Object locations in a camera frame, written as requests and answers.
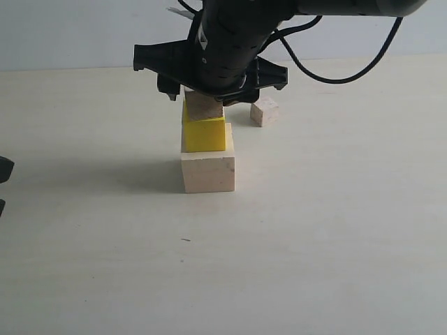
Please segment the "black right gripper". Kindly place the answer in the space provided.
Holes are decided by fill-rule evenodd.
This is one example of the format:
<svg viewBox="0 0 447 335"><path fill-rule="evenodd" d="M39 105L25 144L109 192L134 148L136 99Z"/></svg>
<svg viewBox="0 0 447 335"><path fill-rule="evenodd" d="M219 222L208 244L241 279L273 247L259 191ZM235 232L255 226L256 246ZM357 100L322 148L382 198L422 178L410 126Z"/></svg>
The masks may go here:
<svg viewBox="0 0 447 335"><path fill-rule="evenodd" d="M257 55L281 22L288 1L204 1L185 40L135 45L133 68L157 73L157 89L171 101L185 86L224 107L255 103L261 88L282 89L287 70Z"/></svg>

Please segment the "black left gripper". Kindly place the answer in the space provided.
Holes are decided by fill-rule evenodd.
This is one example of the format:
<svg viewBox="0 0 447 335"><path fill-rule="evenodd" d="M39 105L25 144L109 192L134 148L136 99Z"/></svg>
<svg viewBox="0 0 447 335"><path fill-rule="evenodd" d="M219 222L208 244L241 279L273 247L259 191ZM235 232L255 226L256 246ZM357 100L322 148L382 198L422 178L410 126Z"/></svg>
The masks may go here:
<svg viewBox="0 0 447 335"><path fill-rule="evenodd" d="M1 156L0 157L0 184L7 182L10 179L15 163Z"/></svg>

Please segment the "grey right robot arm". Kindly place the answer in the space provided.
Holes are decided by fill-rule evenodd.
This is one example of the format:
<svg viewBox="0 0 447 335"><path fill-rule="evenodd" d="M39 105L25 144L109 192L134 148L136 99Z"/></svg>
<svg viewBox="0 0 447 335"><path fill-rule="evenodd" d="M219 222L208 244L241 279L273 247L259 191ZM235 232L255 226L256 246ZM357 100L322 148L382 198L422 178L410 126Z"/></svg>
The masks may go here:
<svg viewBox="0 0 447 335"><path fill-rule="evenodd" d="M295 65L310 78L326 84L347 84L377 65L393 41L405 16L423 1L307 0L204 1L191 9L187 39L155 45L135 45L133 69L157 74L159 92L176 100L181 87L210 96L225 106L254 103L260 90L283 89L288 70L259 55L276 40L282 41ZM296 57L285 36L317 25L325 16L393 17L395 23L382 48L360 72L342 79L318 76Z"/></svg>

